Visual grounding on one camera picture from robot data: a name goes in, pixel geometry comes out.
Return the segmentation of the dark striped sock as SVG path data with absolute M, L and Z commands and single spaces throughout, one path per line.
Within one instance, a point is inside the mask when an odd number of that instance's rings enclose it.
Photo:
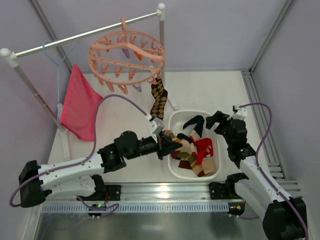
M 164 134 L 173 133 L 171 130 L 164 130 Z M 179 141 L 182 144 L 181 148 L 178 148 L 176 151 L 171 153 L 171 157 L 176 160 L 188 160 L 195 159 L 197 160 L 197 153 L 194 143 L 189 143 L 184 139 L 187 135 L 183 133 L 178 133 L 175 135 L 175 141 Z

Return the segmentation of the navy sock red toe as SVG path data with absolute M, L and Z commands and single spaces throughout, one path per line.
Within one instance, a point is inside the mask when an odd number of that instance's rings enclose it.
M 203 136 L 203 128 L 204 128 L 205 119 L 202 115 L 196 115 L 195 117 L 191 118 L 183 125 L 183 130 L 191 125 L 195 125 L 193 130 L 191 131 L 190 136 L 184 137 L 190 144 L 195 143 L 200 140 Z

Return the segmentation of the beige striped sock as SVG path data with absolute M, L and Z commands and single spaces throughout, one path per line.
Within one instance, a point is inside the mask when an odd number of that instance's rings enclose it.
M 178 165 L 180 169 L 192 170 L 197 177 L 211 176 L 216 173 L 216 165 L 213 158 L 204 158 L 201 164 L 195 159 L 182 159 Z

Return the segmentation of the brown yellow argyle sock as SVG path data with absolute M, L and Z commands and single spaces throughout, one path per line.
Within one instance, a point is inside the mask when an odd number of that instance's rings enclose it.
M 156 78 L 155 81 L 156 84 L 151 85 L 151 94 L 154 98 L 154 103 L 151 107 L 150 115 L 163 120 L 165 106 L 168 100 L 168 91 L 165 89 L 161 78 Z

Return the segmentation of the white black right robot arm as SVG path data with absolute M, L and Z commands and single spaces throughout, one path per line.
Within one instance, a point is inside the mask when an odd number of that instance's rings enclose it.
M 264 171 L 247 139 L 245 114 L 230 116 L 221 111 L 206 118 L 206 128 L 223 136 L 230 160 L 241 174 L 229 175 L 234 179 L 234 193 L 244 199 L 262 221 L 269 240 L 309 239 L 307 208 L 300 197 L 292 197 Z

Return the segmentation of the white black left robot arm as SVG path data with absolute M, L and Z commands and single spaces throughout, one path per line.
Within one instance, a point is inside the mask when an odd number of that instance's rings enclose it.
M 126 167 L 126 160 L 152 153 L 162 160 L 181 147 L 181 143 L 163 132 L 156 137 L 138 139 L 133 131 L 125 131 L 112 144 L 86 158 L 42 165 L 36 160 L 29 161 L 18 177 L 19 206 L 35 207 L 55 197 L 80 196 L 85 201 L 103 200 L 107 193 L 103 174 Z

